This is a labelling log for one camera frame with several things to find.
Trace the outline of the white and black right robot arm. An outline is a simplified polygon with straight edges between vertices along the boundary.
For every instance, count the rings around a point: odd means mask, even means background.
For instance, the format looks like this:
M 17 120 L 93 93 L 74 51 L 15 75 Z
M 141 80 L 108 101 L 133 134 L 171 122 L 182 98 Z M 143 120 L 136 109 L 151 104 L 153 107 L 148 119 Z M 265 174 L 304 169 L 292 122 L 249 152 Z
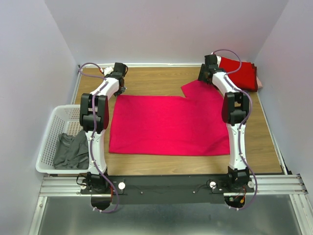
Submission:
M 245 129 L 251 110 L 251 97 L 229 78 L 230 72 L 220 68 L 221 58 L 215 53 L 204 57 L 198 80 L 213 85 L 222 93 L 222 120 L 226 124 L 230 161 L 225 187 L 235 192 L 249 182 L 250 172 L 246 161 Z

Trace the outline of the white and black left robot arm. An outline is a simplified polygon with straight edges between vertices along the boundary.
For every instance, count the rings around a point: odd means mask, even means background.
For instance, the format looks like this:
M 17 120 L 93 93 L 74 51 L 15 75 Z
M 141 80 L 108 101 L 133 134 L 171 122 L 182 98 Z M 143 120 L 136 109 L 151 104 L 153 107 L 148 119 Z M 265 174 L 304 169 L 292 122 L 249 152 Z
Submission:
M 96 66 L 100 75 L 79 72 L 87 77 L 102 79 L 101 84 L 90 93 L 83 93 L 80 100 L 80 125 L 85 132 L 88 150 L 89 167 L 87 171 L 87 186 L 97 193 L 104 193 L 108 188 L 114 188 L 107 177 L 107 164 L 105 161 L 104 137 L 109 125 L 109 99 L 119 96 L 125 91 L 124 78 L 128 72 L 127 65 L 116 62 L 113 67 L 102 68 L 95 63 L 87 65 Z

